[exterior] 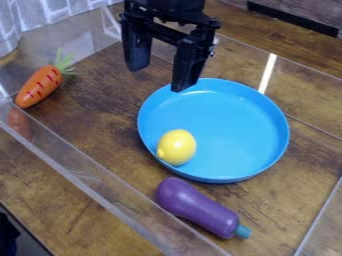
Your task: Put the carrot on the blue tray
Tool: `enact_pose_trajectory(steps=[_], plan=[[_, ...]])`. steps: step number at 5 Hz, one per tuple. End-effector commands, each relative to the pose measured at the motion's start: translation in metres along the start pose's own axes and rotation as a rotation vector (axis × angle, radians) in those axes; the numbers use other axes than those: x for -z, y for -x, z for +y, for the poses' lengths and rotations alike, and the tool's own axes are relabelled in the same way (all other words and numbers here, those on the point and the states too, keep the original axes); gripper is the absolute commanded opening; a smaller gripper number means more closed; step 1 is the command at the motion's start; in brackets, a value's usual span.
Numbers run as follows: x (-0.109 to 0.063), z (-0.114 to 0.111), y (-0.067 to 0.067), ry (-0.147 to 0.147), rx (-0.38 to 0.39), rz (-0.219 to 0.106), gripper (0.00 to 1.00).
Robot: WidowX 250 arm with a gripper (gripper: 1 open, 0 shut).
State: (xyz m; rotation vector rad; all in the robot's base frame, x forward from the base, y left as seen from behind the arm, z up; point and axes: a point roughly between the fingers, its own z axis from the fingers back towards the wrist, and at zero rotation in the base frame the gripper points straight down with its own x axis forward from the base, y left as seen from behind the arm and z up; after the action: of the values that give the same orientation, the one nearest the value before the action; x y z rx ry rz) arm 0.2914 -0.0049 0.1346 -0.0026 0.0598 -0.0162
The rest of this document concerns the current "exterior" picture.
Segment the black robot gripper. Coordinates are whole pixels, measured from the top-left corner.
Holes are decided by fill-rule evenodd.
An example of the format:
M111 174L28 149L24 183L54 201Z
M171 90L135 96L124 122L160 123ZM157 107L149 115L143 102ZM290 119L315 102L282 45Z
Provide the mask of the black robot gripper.
M128 69L135 72L149 65L152 39L177 44L173 57L171 90L181 92L197 83L213 45L219 21L204 14L205 0L124 0L120 14L121 41ZM193 25L189 34L164 26L173 22Z

